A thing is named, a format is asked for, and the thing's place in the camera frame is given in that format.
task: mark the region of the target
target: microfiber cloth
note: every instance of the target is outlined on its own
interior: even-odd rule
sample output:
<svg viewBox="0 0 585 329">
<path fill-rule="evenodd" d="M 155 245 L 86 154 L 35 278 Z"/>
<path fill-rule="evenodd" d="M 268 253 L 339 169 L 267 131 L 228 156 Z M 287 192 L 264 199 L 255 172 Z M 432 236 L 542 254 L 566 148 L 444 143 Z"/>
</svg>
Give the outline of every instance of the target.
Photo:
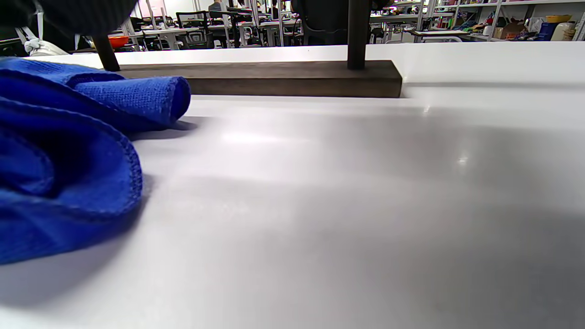
<svg viewBox="0 0 585 329">
<path fill-rule="evenodd" d="M 0 86 L 0 264 L 126 230 L 142 195 L 126 135 L 172 127 L 189 106 L 187 81 L 7 58 Z"/>
</svg>

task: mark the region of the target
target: dark wooden block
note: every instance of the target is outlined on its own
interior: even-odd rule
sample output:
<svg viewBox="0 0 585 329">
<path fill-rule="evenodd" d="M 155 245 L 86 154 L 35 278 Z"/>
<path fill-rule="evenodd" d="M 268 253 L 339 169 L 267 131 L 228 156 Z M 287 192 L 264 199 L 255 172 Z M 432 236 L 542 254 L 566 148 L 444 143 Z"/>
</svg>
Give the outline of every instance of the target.
<svg viewBox="0 0 585 329">
<path fill-rule="evenodd" d="M 402 77 L 392 61 L 125 65 L 127 78 L 183 76 L 194 95 L 400 97 Z"/>
</svg>

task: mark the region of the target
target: desk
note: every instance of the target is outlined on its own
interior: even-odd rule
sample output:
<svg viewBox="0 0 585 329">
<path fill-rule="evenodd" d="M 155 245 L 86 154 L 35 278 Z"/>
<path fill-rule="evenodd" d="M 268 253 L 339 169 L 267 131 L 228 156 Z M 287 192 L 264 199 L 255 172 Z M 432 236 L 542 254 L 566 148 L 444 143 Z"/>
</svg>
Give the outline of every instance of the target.
<svg viewBox="0 0 585 329">
<path fill-rule="evenodd" d="M 254 25 L 253 22 L 239 22 L 238 23 L 238 30 L 240 32 L 240 47 L 247 46 L 248 40 L 246 39 L 246 36 L 245 36 L 245 28 L 249 28 L 250 26 L 253 26 L 253 25 Z M 210 31 L 223 31 L 223 30 L 225 30 L 224 24 L 209 25 L 207 27 L 207 29 Z"/>
<path fill-rule="evenodd" d="M 123 68 L 346 53 L 116 56 Z M 582 328 L 583 53 L 371 44 L 366 57 L 392 58 L 408 98 L 194 97 L 191 130 L 133 143 L 146 178 L 136 228 L 0 266 L 0 327 Z M 100 66 L 96 54 L 36 59 Z"/>
<path fill-rule="evenodd" d="M 451 17 L 453 13 L 434 13 L 433 17 Z M 418 15 L 372 15 L 370 23 L 397 23 L 397 22 L 416 22 Z"/>
<path fill-rule="evenodd" d="M 168 45 L 174 49 L 174 50 L 178 50 L 178 44 L 177 44 L 177 38 L 176 36 L 179 34 L 183 34 L 183 33 L 187 33 L 187 32 L 192 32 L 192 31 L 199 31 L 202 30 L 202 28 L 169 28 L 169 29 L 161 29 L 161 30 L 142 30 L 141 32 L 135 32 L 134 35 L 129 36 L 130 39 L 132 39 L 132 41 L 136 44 L 138 44 L 137 42 L 137 38 L 143 36 L 142 33 L 144 33 L 144 35 L 159 35 L 161 36 L 161 38 L 166 39 L 168 41 Z M 108 36 L 123 36 L 123 33 L 113 33 L 110 34 Z"/>
<path fill-rule="evenodd" d="M 436 41 L 454 41 L 454 42 L 462 42 L 462 36 L 468 36 L 469 32 L 465 32 L 462 30 L 435 30 L 435 31 L 415 31 L 415 30 L 406 30 L 406 32 L 412 34 L 413 36 L 418 36 L 422 38 L 422 41 L 425 42 L 427 40 L 436 40 Z"/>
<path fill-rule="evenodd" d="M 283 26 L 285 27 L 293 27 L 293 26 L 301 26 L 301 20 L 296 20 L 296 19 L 286 19 L 283 20 Z M 273 21 L 269 21 L 269 22 L 262 22 L 260 23 L 260 28 L 264 28 L 266 29 L 266 33 L 268 34 L 268 47 L 274 47 L 276 46 L 276 43 L 274 42 L 274 37 L 275 37 L 275 32 L 279 30 L 278 28 L 278 21 L 277 20 L 273 20 Z"/>
</svg>

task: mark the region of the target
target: box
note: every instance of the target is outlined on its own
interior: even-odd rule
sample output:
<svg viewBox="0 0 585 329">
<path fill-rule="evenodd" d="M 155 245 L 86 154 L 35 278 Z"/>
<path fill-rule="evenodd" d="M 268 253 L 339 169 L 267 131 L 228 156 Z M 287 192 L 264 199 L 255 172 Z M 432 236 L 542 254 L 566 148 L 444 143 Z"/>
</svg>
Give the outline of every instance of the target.
<svg viewBox="0 0 585 329">
<path fill-rule="evenodd" d="M 504 33 L 504 28 L 496 28 L 494 30 L 494 38 L 502 39 Z"/>
<path fill-rule="evenodd" d="M 503 27 L 501 38 L 502 39 L 512 38 L 514 36 L 519 35 L 525 29 L 526 29 L 526 26 L 524 26 L 523 21 L 514 20 L 512 18 L 512 22 L 509 23 L 508 25 L 506 25 L 505 27 Z"/>
</svg>

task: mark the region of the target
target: person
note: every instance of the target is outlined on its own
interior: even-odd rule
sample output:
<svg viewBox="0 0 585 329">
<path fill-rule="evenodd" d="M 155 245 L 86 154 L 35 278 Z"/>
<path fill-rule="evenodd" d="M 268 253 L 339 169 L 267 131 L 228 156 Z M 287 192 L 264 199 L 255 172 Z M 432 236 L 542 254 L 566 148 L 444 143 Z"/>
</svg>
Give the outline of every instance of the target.
<svg viewBox="0 0 585 329">
<path fill-rule="evenodd" d="M 222 15 L 220 13 L 213 13 L 214 11 L 220 12 L 221 11 L 221 0 L 214 0 L 212 4 L 207 7 L 209 11 L 209 17 L 211 18 L 221 18 Z"/>
<path fill-rule="evenodd" d="M 272 0 L 272 8 L 268 9 L 268 13 L 272 14 L 272 19 L 278 19 L 278 0 Z"/>
</svg>

